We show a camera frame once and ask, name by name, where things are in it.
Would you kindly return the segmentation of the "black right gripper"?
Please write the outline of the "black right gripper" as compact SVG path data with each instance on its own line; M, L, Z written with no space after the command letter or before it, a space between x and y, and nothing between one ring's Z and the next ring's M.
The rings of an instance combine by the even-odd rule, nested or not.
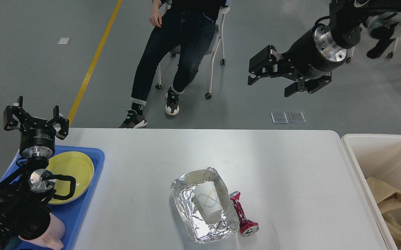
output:
M285 98L296 92L313 94L332 82L332 76L324 75L341 66L346 56L347 49L336 44L329 26L318 24L284 54L277 52L275 46L268 45L253 56L249 61L248 85L260 78L284 77L295 81L284 89ZM308 80L298 80L297 72Z

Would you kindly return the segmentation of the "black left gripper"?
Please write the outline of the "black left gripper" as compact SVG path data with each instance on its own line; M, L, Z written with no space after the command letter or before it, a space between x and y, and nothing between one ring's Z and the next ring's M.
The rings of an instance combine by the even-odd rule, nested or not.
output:
M53 118L49 121L41 118L32 118L23 109L23 96L19 96L17 102L7 106L3 112L3 129L5 131L20 130L19 155L30 158L33 155L50 158L55 154L55 136L64 140L69 133L69 119L65 118L54 106Z

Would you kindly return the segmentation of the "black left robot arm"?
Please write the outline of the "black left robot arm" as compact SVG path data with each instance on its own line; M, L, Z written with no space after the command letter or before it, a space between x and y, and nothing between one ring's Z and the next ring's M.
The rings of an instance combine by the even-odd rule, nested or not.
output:
M17 169L0 182L0 250L13 237L32 240L51 223L51 199L67 200L76 189L76 179L47 170L55 154L55 139L65 139L69 120L53 109L53 118L31 116L23 109L23 97L7 106L3 113L4 130L20 131Z

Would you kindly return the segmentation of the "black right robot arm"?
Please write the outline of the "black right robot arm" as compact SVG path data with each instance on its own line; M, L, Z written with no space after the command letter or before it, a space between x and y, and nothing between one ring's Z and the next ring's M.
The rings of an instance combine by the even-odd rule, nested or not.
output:
M367 52L376 59L401 36L401 0L332 0L329 15L316 20L288 51L279 53L268 45L250 59L248 85L260 78L284 77L293 81L284 90L286 98L317 92L332 82L332 70L347 61L363 27L377 40Z

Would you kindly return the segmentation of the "person bare hand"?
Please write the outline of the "person bare hand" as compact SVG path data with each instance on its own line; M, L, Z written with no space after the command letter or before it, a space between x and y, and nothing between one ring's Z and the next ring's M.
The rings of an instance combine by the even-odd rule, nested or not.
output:
M149 21L154 27L162 27L162 16L158 8L153 8L151 10Z

